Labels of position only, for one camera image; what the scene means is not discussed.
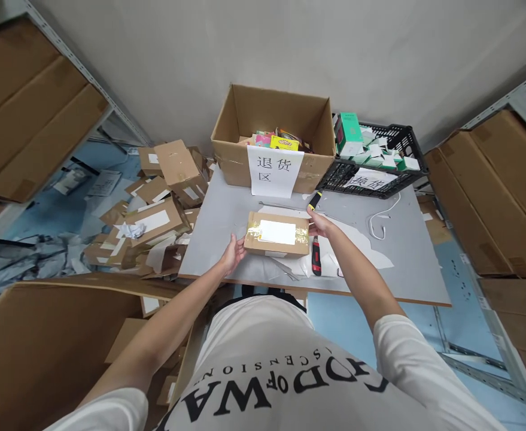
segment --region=label on box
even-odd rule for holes
[[[373,169],[359,168],[357,173],[346,182],[343,187],[362,187],[364,189],[378,190],[396,179],[396,175]]]
[[[111,252],[112,256],[116,256],[116,255],[119,254],[119,250],[121,250],[121,247],[123,246],[123,243],[125,242],[126,239],[127,238],[123,237],[122,239],[119,240],[119,242],[117,243],[117,245],[115,246],[115,248]]]
[[[153,202],[158,203],[158,201],[162,201],[168,194],[170,194],[169,190],[164,190],[161,193],[159,193],[157,196],[153,198]]]
[[[143,187],[145,184],[140,185],[137,187],[134,191],[131,192],[131,196],[135,197],[137,196],[137,190],[139,190],[141,187]]]
[[[264,255],[269,257],[285,257],[287,253],[281,253],[280,251],[265,251]]]
[[[141,207],[137,210],[138,213],[140,213],[141,211],[145,211],[145,210],[148,210],[149,208],[152,208],[152,207],[155,207],[156,205],[161,205],[162,203],[164,203],[164,199],[161,199],[160,201],[157,201],[155,202],[154,204],[151,204],[151,205],[146,205],[144,207]]]
[[[193,199],[194,201],[196,201],[197,199],[199,199],[197,193],[195,193],[195,191],[191,188],[191,187],[186,187],[185,189],[183,189],[183,191],[185,193],[187,193],[189,195],[189,197],[191,199]]]
[[[478,296],[478,303],[480,304],[480,308],[482,309],[492,309],[490,308],[490,304],[488,303],[488,300],[483,296]]]
[[[151,216],[142,218],[141,220],[136,221],[135,224],[137,226],[140,226],[142,224],[145,225],[145,233],[147,233],[169,223],[169,221],[170,220],[169,216],[167,215],[167,211],[163,210]]]
[[[261,220],[259,241],[294,245],[297,225],[280,221]]]
[[[248,145],[247,154],[251,194],[290,199],[304,152]]]

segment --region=white wall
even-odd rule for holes
[[[36,0],[153,140],[210,152],[230,82],[328,95],[424,147],[526,66],[526,0]]]

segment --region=white cable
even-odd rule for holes
[[[391,209],[393,209],[393,208],[396,206],[397,203],[399,203],[399,201],[400,201],[400,192],[399,192],[399,198],[396,200],[395,203],[393,203],[393,206],[391,206],[391,207],[390,207],[389,209],[387,209],[387,210],[381,211],[380,213],[376,213],[375,215],[373,215],[373,216],[369,219],[370,234],[371,234],[372,236],[374,236],[376,239],[380,239],[380,240],[382,241],[382,240],[385,238],[385,236],[387,235],[387,230],[386,230],[386,228],[383,226],[383,227],[382,227],[382,238],[381,238],[380,236],[376,236],[376,235],[375,235],[375,231],[372,229],[372,219],[375,218],[376,216],[379,216],[379,215],[383,214],[383,213],[387,213],[387,212],[389,212]]]

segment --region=hand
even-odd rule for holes
[[[309,236],[324,236],[327,238],[327,232],[334,226],[334,223],[317,213],[311,207],[306,207],[306,212],[311,216],[312,223],[309,225]]]
[[[239,241],[237,241],[235,234],[231,233],[231,241],[229,242],[229,245],[219,260],[219,264],[225,270],[224,277],[231,274],[231,272],[237,268],[239,262],[243,260],[243,257],[245,257],[247,252],[245,251],[244,243],[244,236]]]

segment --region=white t-shirt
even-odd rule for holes
[[[504,430],[409,319],[381,318],[373,338],[384,377],[294,305],[236,302],[213,318],[189,386],[157,429]],[[124,388],[47,430],[139,431],[146,417],[143,392]]]

